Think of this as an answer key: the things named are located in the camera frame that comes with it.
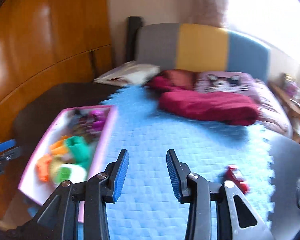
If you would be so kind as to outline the black rolled yoga mat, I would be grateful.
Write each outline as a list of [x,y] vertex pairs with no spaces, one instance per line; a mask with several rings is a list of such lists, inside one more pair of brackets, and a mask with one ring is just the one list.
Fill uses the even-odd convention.
[[139,16],[129,16],[127,18],[125,62],[135,60],[135,48],[137,35],[140,28],[143,27],[143,18]]

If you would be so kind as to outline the wooden panel wardrobe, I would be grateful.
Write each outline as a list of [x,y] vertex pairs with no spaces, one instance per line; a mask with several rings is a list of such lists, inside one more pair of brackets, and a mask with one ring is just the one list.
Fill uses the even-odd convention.
[[0,141],[51,87],[111,70],[107,0],[6,0],[0,8]]

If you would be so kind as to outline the red metallic case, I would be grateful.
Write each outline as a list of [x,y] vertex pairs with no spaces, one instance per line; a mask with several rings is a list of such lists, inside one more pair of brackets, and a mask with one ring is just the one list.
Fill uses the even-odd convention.
[[249,185],[247,181],[243,178],[237,165],[227,166],[224,179],[232,181],[243,192],[243,194],[249,193]]

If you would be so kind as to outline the purple cat face pillow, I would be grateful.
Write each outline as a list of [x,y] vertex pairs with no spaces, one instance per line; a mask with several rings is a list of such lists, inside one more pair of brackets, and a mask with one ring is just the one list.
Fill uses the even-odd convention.
[[251,75],[241,72],[202,72],[197,76],[194,90],[199,93],[231,92],[252,98],[260,102],[260,96],[254,86]]

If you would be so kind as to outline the orange linked cube blocks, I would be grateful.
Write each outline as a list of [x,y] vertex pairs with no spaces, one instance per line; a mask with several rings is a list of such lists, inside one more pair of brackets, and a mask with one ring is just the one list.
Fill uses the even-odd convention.
[[38,179],[42,182],[49,181],[49,165],[52,161],[52,156],[49,154],[46,154],[42,156],[38,161],[36,162],[36,172]]

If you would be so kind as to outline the purple perforated plastic toy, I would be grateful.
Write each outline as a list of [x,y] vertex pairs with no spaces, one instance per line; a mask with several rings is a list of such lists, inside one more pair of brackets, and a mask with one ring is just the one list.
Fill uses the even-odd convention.
[[89,115],[92,119],[92,124],[91,124],[92,129],[96,132],[101,131],[106,122],[106,115],[104,111],[93,110],[89,113]]

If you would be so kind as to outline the grey yellow blue headboard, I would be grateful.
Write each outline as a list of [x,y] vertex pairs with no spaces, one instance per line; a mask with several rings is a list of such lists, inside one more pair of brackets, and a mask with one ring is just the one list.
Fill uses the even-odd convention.
[[223,28],[161,23],[138,31],[135,60],[161,70],[243,72],[266,82],[270,48],[248,35]]

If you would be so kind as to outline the brown mushroom wooden massager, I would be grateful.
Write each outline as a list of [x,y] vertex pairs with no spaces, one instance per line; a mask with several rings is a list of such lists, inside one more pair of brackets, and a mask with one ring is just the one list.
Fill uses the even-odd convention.
[[72,131],[74,135],[83,136],[83,137],[93,137],[94,130],[91,127],[92,121],[87,118],[87,122],[83,125],[75,126]]

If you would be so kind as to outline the orange plastic track piece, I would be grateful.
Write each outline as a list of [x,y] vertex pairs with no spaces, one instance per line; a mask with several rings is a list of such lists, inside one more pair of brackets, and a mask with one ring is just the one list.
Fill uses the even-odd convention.
[[65,145],[65,140],[68,139],[68,136],[61,136],[61,139],[49,146],[50,153],[52,155],[65,155],[69,152],[69,149]]

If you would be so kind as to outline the black grey cylindrical jar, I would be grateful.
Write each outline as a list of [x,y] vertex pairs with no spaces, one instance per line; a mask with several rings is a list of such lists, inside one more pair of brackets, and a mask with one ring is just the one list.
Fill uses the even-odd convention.
[[83,125],[87,122],[88,115],[80,109],[74,109],[69,115],[68,128],[73,129],[75,126]]

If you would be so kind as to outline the purple box on shelf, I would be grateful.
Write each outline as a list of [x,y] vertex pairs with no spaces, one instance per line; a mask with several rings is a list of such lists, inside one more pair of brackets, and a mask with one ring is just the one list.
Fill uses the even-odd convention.
[[295,79],[289,74],[283,74],[283,90],[290,97],[298,97],[300,95],[300,88]]

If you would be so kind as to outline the white green square bottle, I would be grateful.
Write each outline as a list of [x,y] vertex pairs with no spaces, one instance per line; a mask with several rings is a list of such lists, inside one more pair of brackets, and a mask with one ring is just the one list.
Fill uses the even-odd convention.
[[56,174],[53,176],[53,183],[58,186],[65,180],[72,183],[80,183],[86,181],[87,171],[85,168],[76,164],[62,164],[57,168]]

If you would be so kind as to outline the blue foam puzzle mat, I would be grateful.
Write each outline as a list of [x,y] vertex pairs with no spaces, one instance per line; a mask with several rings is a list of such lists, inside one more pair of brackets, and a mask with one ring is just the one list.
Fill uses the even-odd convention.
[[249,202],[268,220],[274,210],[272,133],[261,124],[229,126],[181,118],[161,111],[155,95],[140,86],[120,89],[99,104],[117,109],[101,171],[121,149],[129,152],[121,197],[107,205],[111,239],[184,238],[189,207],[174,197],[166,166],[169,149],[192,172],[213,182],[221,181],[228,165],[237,165],[250,186]]

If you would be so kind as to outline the green plastic cup holder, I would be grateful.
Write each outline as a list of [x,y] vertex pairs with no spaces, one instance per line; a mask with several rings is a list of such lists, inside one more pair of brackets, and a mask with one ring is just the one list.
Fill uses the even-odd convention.
[[90,165],[91,149],[85,139],[80,136],[73,136],[65,139],[64,143],[75,164],[87,170]]

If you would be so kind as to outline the cream yellow egg shaped object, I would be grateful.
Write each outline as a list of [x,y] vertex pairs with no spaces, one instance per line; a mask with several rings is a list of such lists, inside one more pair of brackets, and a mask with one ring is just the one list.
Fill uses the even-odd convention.
[[49,176],[50,180],[53,181],[57,176],[60,166],[64,164],[64,161],[60,155],[54,155],[49,164]]

